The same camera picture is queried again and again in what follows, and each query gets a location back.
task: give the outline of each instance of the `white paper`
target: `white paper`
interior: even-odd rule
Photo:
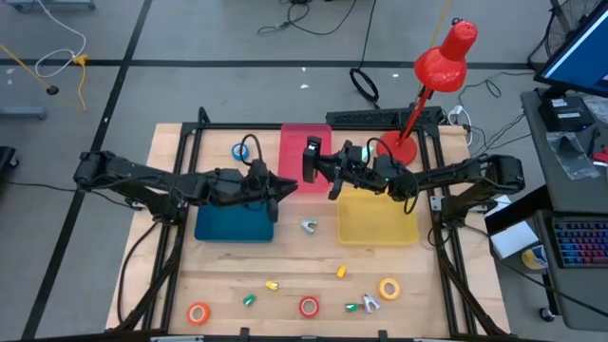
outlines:
[[[500,196],[494,199],[498,202],[496,208],[490,210],[485,215],[492,215],[498,211],[503,210],[507,207],[511,200],[507,196]],[[521,221],[515,225],[512,225],[505,230],[501,231],[490,237],[494,251],[498,255],[498,258],[503,259],[514,255],[522,249],[530,246],[539,241],[539,238],[534,234],[530,226],[525,222]]]

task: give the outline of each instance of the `yellow tape roll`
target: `yellow tape roll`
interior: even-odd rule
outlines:
[[[392,294],[388,294],[386,287],[387,285],[392,285],[392,288],[394,289],[394,291],[392,292]],[[397,280],[393,279],[393,278],[384,278],[380,281],[380,284],[378,284],[378,291],[380,292],[380,295],[387,299],[387,300],[393,300],[396,299],[399,294],[401,293],[401,286],[399,286],[399,283],[397,282]]]

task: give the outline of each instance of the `gray floor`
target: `gray floor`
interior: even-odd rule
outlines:
[[[93,59],[122,59],[142,0],[98,1],[95,12],[55,11],[58,19],[82,31],[85,52]],[[350,1],[314,0],[307,28],[331,28]],[[443,1],[383,0],[376,6],[368,59],[413,61],[427,46]],[[334,35],[315,37],[288,28],[256,35],[265,25],[284,21],[286,6],[265,1],[154,0],[135,59],[174,60],[357,60],[360,58],[371,1],[359,1],[351,17]],[[472,62],[524,62],[542,36],[548,1],[459,0],[447,18],[474,21],[480,37],[471,50]],[[448,30],[443,26],[440,37]],[[23,58],[39,58],[56,48],[77,49],[78,37],[35,11],[19,14],[0,5],[0,29],[9,32],[2,43]],[[0,144],[19,149],[22,163],[13,181],[43,182],[71,187],[71,175],[81,151],[87,150],[104,112],[117,67],[89,67],[85,97],[87,113],[66,108],[51,98],[27,73],[0,66],[0,104],[45,105],[48,120],[2,121]],[[469,84],[500,70],[470,70]],[[383,107],[403,107],[412,100],[417,82],[411,69],[366,70],[381,91]],[[52,79],[69,101],[80,70],[69,67]],[[520,114],[519,94],[536,84],[532,77],[499,76],[503,96],[493,98],[484,87],[463,97],[473,125],[492,134]],[[450,110],[456,94],[436,94],[430,105]],[[366,109],[354,90],[347,68],[300,67],[131,67],[127,74],[104,149],[144,162],[157,123],[193,121],[203,105],[214,122],[322,123],[327,111]],[[525,121],[510,130],[507,141],[528,133]],[[495,152],[522,159],[527,191],[543,184],[529,139]],[[50,254],[71,202],[69,193],[42,188],[6,186],[0,198],[0,339],[21,336]],[[132,214],[87,196],[66,251],[57,282],[37,336],[100,332],[116,284]],[[558,320],[542,322],[536,310],[545,305],[544,291],[518,275],[498,269],[513,333],[556,341],[600,341],[608,335],[576,332]]]

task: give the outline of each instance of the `cable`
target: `cable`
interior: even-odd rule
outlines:
[[[285,5],[285,4],[289,3],[290,1],[283,2],[283,1],[279,0],[278,2],[281,5]],[[291,22],[290,21],[286,21],[286,22],[283,22],[281,25],[275,25],[273,27],[269,27],[269,26],[261,27],[261,28],[259,28],[257,30],[257,34],[271,33],[271,32],[277,32],[277,31],[280,31],[280,30],[284,30],[284,29],[288,28],[289,26],[291,26],[292,23],[295,23],[297,21],[300,21],[300,20],[304,19],[304,17],[306,17],[308,15],[308,12],[311,11],[311,7],[308,6],[308,4],[306,4],[306,3],[301,3],[300,5],[306,5],[306,11],[304,12],[304,14],[302,14],[299,17],[295,18]]]
[[[485,147],[485,150],[483,150],[481,154],[485,153],[485,151],[489,150],[490,148],[492,148],[492,145],[494,143],[496,143],[503,135],[504,133],[506,133],[509,129],[513,128],[513,126],[515,126],[518,122],[520,122],[523,119],[523,114],[518,115],[515,120],[513,120],[511,123],[506,124],[505,126],[503,126],[503,128],[501,128],[498,132],[494,133],[494,135],[492,135],[489,139],[489,143],[487,145],[485,145],[484,142],[484,146],[480,147],[477,151],[475,151],[473,153],[473,155],[478,154],[478,152],[480,152],[482,150],[483,147]]]
[[[303,28],[303,27],[298,26],[298,25],[295,23],[295,21],[293,21],[293,20],[292,20],[292,17],[291,17],[292,8],[293,8],[295,5],[304,5],[304,6],[306,6],[307,8],[309,8],[310,6],[308,5],[308,3],[304,3],[304,4],[294,4],[294,3],[292,3],[292,4],[289,6],[289,8],[287,9],[287,21],[288,21],[288,22],[290,22],[294,28],[296,28],[296,29],[300,29],[300,30],[303,30],[304,32],[308,32],[308,33],[310,33],[310,34],[314,34],[314,35],[318,35],[318,36],[330,35],[330,34],[332,34],[332,33],[336,32],[338,29],[340,29],[340,27],[342,26],[342,24],[344,24],[344,22],[345,22],[345,21],[346,21],[346,19],[349,17],[349,15],[351,15],[352,9],[354,9],[354,5],[355,5],[356,3],[357,3],[357,0],[352,0],[352,5],[351,5],[351,7],[349,8],[349,11],[348,11],[348,12],[346,12],[346,15],[344,16],[344,18],[342,19],[342,21],[340,21],[340,24],[338,24],[338,26],[336,26],[334,29],[332,29],[331,31],[328,31],[328,32],[315,32],[315,31],[313,31],[313,30],[309,30],[309,29],[306,29],[306,28]]]
[[[371,80],[371,77],[368,76],[368,74],[366,74],[365,72],[363,72],[361,70],[361,67],[363,67],[363,62],[365,61],[365,53],[368,50],[368,39],[370,38],[371,20],[373,19],[373,12],[374,12],[375,8],[376,8],[376,0],[373,0],[373,3],[371,3],[370,20],[368,21],[368,30],[365,34],[365,43],[363,44],[363,54],[361,55],[361,62],[359,62],[359,67],[351,68],[351,70],[349,71],[349,75],[351,76],[352,84],[357,89],[359,94],[361,94],[361,96],[364,99],[366,99],[369,103],[371,103],[374,108],[380,109],[380,105],[378,105],[378,99],[380,99],[380,93],[378,92],[378,87],[373,83],[373,81]],[[365,83],[370,87],[371,92],[373,94],[369,94],[369,92],[367,92],[359,84],[359,82],[354,77],[355,74],[358,74],[359,76],[361,76],[363,78]]]
[[[140,238],[138,238],[137,241],[135,241],[135,243],[133,244],[133,246],[131,247],[129,252],[124,257],[123,267],[121,269],[121,275],[120,275],[119,282],[118,282],[118,297],[116,299],[116,315],[118,316],[118,321],[121,322],[121,324],[124,322],[124,320],[123,320],[124,270],[126,270],[126,265],[128,264],[129,259],[133,255],[133,252],[135,252],[135,249],[137,248],[137,246],[139,246],[140,243],[142,243],[142,241],[144,241],[145,238],[147,238],[150,235],[150,233],[152,233],[152,231],[154,230],[154,228],[156,228],[157,225],[158,225],[158,223],[154,222],[154,224],[152,224],[152,226],[150,228],[148,228],[148,230],[145,231],[145,233],[143,233],[143,235]]]
[[[57,25],[63,27],[64,29],[67,29],[68,31],[78,34],[81,38],[83,38],[83,46],[80,48],[80,50],[78,50],[78,53],[75,53],[74,51],[72,51],[69,48],[60,48],[57,50],[52,51],[51,53],[48,53],[47,55],[45,55],[44,57],[42,57],[41,59],[38,60],[38,62],[36,62],[36,65],[34,66],[34,70],[36,71],[36,75],[40,76],[41,78],[49,78],[49,77],[53,77],[55,75],[57,75],[58,73],[62,72],[76,57],[80,56],[83,51],[85,50],[85,46],[86,46],[86,37],[79,31],[77,31],[74,28],[70,28],[69,26],[67,26],[66,24],[60,22],[59,20],[57,20],[52,14],[50,14],[50,11],[48,11],[48,9],[45,7],[45,5],[42,3],[41,0],[36,0],[38,1],[38,4],[40,5],[40,7],[42,7],[43,11],[48,15],[48,17],[54,21],[55,23],[57,23]],[[55,72],[50,73],[49,75],[43,75],[40,73],[40,71],[38,70],[38,68],[40,67],[40,64],[43,63],[47,58],[49,58],[52,55],[55,55],[57,53],[60,52],[67,52],[71,55],[71,58],[67,60],[67,62],[61,66],[60,68],[58,68],[57,70],[55,70]]]
[[[62,72],[72,62],[77,65],[80,65],[83,68],[83,77],[82,77],[80,84],[78,85],[78,97],[80,98],[80,101],[82,104],[82,110],[86,111],[85,99],[83,98],[83,85],[85,84],[85,78],[86,78],[86,59],[88,57],[87,55],[83,54],[83,51],[85,50],[85,46],[86,46],[86,37],[81,32],[77,31],[76,29],[71,28],[71,27],[67,26],[66,24],[57,20],[57,18],[55,18],[52,14],[50,14],[50,11],[42,3],[42,0],[36,0],[36,1],[38,1],[38,4],[43,9],[43,11],[57,25],[63,27],[64,29],[67,29],[68,31],[75,33],[75,34],[79,35],[81,38],[83,38],[83,45],[81,46],[80,50],[78,50],[78,53],[72,51],[69,48],[60,48],[60,49],[54,50],[54,51],[46,54],[45,56],[43,56],[41,59],[39,59],[36,62],[36,64],[34,65],[34,71],[36,72],[36,75],[38,75],[38,77],[45,79],[45,78],[53,77],[53,76],[57,75],[58,73]],[[69,53],[71,55],[71,57],[67,60],[67,62],[63,66],[59,67],[54,72],[51,72],[49,75],[43,75],[39,70],[40,65],[45,60],[50,58],[51,56],[58,54],[58,53],[62,53],[62,52]]]
[[[479,229],[479,228],[471,227],[471,226],[469,226],[469,225],[465,225],[465,227],[466,227],[466,228],[469,228],[470,230],[474,230],[474,231],[476,231],[476,232],[477,232],[477,233],[479,233],[479,234],[484,235],[486,238],[490,238],[490,236],[489,236],[489,234],[488,234],[487,232],[485,232],[485,231],[483,231],[483,230],[481,230],[481,229]],[[513,272],[517,273],[518,275],[523,276],[524,278],[526,278],[526,279],[528,279],[528,280],[532,281],[533,283],[535,283],[535,284],[537,284],[537,285],[539,285],[539,286],[543,287],[545,290],[547,290],[547,291],[549,291],[549,292],[553,293],[554,295],[559,295],[559,296],[561,296],[561,297],[563,297],[563,298],[565,298],[565,299],[570,300],[571,302],[573,302],[573,303],[575,303],[575,304],[579,304],[579,305],[581,305],[581,307],[583,307],[583,308],[585,308],[585,309],[591,310],[592,312],[594,312],[594,313],[596,313],[596,314],[600,314],[600,315],[602,315],[602,316],[604,316],[604,317],[608,317],[608,313],[607,313],[607,312],[605,312],[605,311],[603,311],[603,310],[600,310],[600,309],[598,309],[598,308],[596,308],[596,307],[594,307],[594,306],[592,306],[592,305],[589,305],[589,304],[587,304],[587,303],[585,303],[585,302],[582,302],[582,301],[580,301],[580,300],[578,300],[578,299],[576,299],[576,298],[574,298],[574,297],[572,297],[572,296],[570,296],[570,295],[568,295],[568,294],[565,294],[565,293],[563,293],[563,292],[560,292],[560,291],[558,291],[558,290],[555,290],[555,289],[554,289],[554,288],[552,288],[551,286],[547,286],[547,285],[545,285],[545,284],[543,284],[543,283],[539,282],[538,280],[534,279],[533,277],[531,277],[531,276],[529,276],[529,275],[525,274],[524,272],[522,272],[522,271],[520,271],[520,270],[518,270],[518,269],[514,268],[513,266],[511,266],[511,265],[509,265],[509,264],[507,264],[507,263],[503,262],[502,260],[498,260],[498,259],[497,259],[497,261],[498,261],[499,263],[501,263],[503,266],[506,266],[506,268],[508,268],[509,270],[511,270],[511,271],[513,271]]]
[[[347,13],[344,16],[344,18],[342,18],[342,20],[340,21],[340,23],[334,29],[332,29],[330,31],[327,31],[327,32],[316,32],[316,31],[313,31],[313,30],[310,30],[310,29],[307,29],[307,28],[303,28],[303,27],[299,26],[298,24],[296,24],[296,22],[304,19],[308,15],[308,13],[311,11],[311,7],[308,4],[311,1],[312,0],[291,0],[291,1],[280,1],[279,0],[279,4],[281,4],[281,5],[285,5],[285,4],[291,3],[291,5],[289,6],[289,8],[287,9],[287,20],[284,21],[282,24],[275,25],[273,27],[271,27],[271,26],[261,27],[261,28],[259,28],[257,30],[257,34],[265,34],[265,33],[277,32],[277,31],[280,31],[280,30],[284,30],[284,29],[288,28],[289,26],[293,26],[296,29],[299,29],[299,30],[302,30],[304,32],[307,32],[307,33],[310,33],[310,34],[313,34],[313,35],[317,35],[317,36],[330,35],[330,34],[336,32],[337,30],[339,30],[340,27],[342,27],[342,24],[344,24],[344,22],[347,20],[347,18],[351,15],[352,9],[354,9],[354,5],[357,2],[357,0],[352,0],[351,7],[347,11]],[[304,6],[306,8],[306,11],[304,12],[304,14],[296,17],[295,19],[292,19],[292,10],[297,5]]]
[[[481,86],[481,85],[485,85],[485,87],[487,88],[487,91],[490,92],[490,94],[492,94],[492,96],[494,96],[494,98],[499,99],[503,96],[503,92],[501,91],[501,89],[493,82],[493,79],[495,79],[498,76],[501,75],[506,75],[506,76],[523,76],[523,75],[534,75],[534,72],[507,72],[507,71],[501,71],[499,73],[496,73],[488,78],[486,78],[485,80],[474,84],[474,85],[465,85],[465,87],[463,87],[463,90],[461,90],[460,93],[458,93],[458,103],[462,106],[465,107],[465,105],[463,104],[463,95],[465,95],[465,92],[467,89],[469,89],[470,87],[476,87],[476,86]]]
[[[528,133],[528,134],[526,134],[526,135],[520,136],[519,138],[511,139],[511,140],[510,140],[510,141],[508,141],[508,142],[503,142],[503,143],[501,143],[501,144],[500,144],[500,145],[498,145],[498,146],[489,147],[489,148],[488,148],[488,150],[493,150],[493,149],[501,148],[501,147],[503,147],[503,146],[505,146],[505,145],[508,145],[508,144],[510,144],[510,143],[514,143],[514,142],[519,141],[519,140],[521,140],[521,139],[527,138],[527,137],[529,137],[529,136],[531,136],[531,135],[532,135],[531,133]]]
[[[243,146],[243,145],[245,144],[245,141],[247,140],[247,138],[253,138],[253,139],[254,139],[254,141],[256,141],[257,158],[258,158],[259,160],[261,160],[261,161],[264,161],[264,159],[262,158],[262,147],[261,147],[261,145],[259,144],[259,140],[257,139],[257,137],[256,137],[255,135],[253,135],[253,134],[247,134],[247,135],[245,135],[245,136],[243,137],[243,140],[242,140],[242,141],[240,141],[240,145],[241,145],[241,146]],[[246,160],[243,158],[243,149],[242,149],[242,148],[240,148],[240,149],[238,150],[238,154],[239,154],[239,156],[240,156],[240,159],[243,161],[243,163],[244,163],[245,165],[247,165],[247,166],[251,166],[251,163],[250,163],[250,162],[248,162],[248,161],[246,161]]]
[[[64,191],[64,192],[70,192],[70,193],[76,193],[76,192],[79,191],[78,189],[67,189],[67,188],[62,188],[62,187],[58,187],[58,186],[54,186],[54,185],[42,184],[42,183],[25,183],[25,182],[17,182],[17,181],[7,181],[7,183],[11,184],[11,185],[19,185],[19,186],[44,187],[44,188],[47,188],[47,189],[52,189],[52,190],[57,190],[57,191]],[[141,208],[138,208],[138,207],[133,207],[133,206],[130,206],[130,205],[127,205],[127,204],[115,201],[114,199],[111,199],[108,196],[106,196],[106,195],[104,195],[104,194],[102,194],[100,192],[97,192],[97,191],[91,191],[90,193],[93,194],[93,195],[97,195],[97,196],[99,196],[99,197],[101,197],[101,198],[103,198],[103,199],[105,199],[105,200],[107,200],[107,201],[109,201],[111,203],[114,203],[116,205],[120,205],[120,206],[125,207],[125,208],[134,209],[134,210],[140,210],[141,209]]]

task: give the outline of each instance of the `black keyboard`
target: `black keyboard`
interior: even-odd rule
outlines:
[[[561,267],[608,267],[608,218],[553,218]]]
[[[327,124],[351,124],[365,127],[395,126],[400,123],[403,126],[409,118],[409,108],[372,109],[328,112],[325,115]],[[440,124],[445,120],[445,115],[440,106],[428,106],[418,117],[418,124]]]

